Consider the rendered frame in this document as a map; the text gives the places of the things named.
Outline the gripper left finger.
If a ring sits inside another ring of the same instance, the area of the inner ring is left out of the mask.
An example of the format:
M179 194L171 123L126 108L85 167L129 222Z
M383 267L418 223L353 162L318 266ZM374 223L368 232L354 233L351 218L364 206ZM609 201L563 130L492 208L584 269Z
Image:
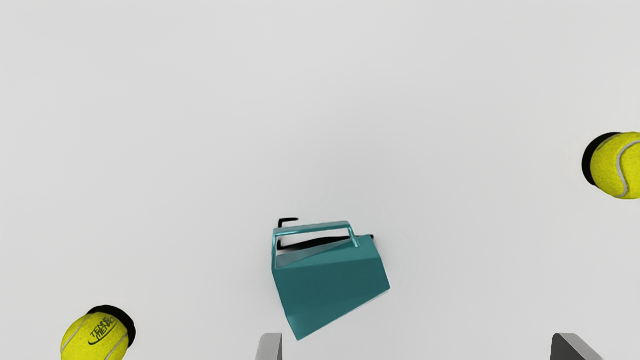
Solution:
M264 333L257 347L255 360L282 360L282 333Z

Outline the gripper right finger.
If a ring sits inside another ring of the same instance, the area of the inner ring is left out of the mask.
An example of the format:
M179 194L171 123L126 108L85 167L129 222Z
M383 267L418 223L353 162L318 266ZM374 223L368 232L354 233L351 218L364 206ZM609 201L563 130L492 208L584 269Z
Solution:
M576 333L554 333L550 360L604 360Z

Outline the teal faceted mug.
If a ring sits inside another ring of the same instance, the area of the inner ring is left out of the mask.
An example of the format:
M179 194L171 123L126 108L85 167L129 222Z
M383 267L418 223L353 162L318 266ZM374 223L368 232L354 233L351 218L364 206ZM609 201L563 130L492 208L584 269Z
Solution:
M348 221L272 232L271 271L297 341L388 293L391 285L372 234L356 235Z

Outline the yellow tennis ball with print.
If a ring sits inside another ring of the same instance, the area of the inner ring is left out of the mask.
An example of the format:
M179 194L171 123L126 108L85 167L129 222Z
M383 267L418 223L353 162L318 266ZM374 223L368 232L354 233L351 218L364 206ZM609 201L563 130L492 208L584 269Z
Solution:
M129 332L116 317L96 312L77 319L61 341L61 360L123 360Z

